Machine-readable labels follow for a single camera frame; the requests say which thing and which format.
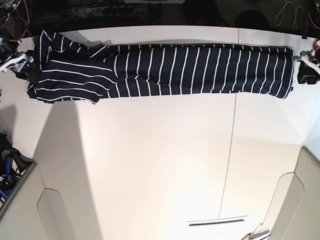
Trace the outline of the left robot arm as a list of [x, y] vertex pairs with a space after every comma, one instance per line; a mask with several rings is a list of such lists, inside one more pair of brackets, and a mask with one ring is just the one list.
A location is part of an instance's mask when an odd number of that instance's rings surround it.
[[320, 82], [320, 2], [304, 2], [302, 39], [313, 38], [310, 50], [302, 50], [294, 60], [299, 63], [297, 81], [299, 84], [315, 85]]

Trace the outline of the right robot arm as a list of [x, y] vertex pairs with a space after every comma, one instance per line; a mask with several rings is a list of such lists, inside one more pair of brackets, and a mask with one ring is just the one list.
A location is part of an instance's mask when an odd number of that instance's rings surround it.
[[12, 71], [17, 78], [36, 83], [39, 70], [34, 51], [19, 51], [23, 38], [30, 35], [31, 19], [29, 0], [0, 2], [0, 70]]

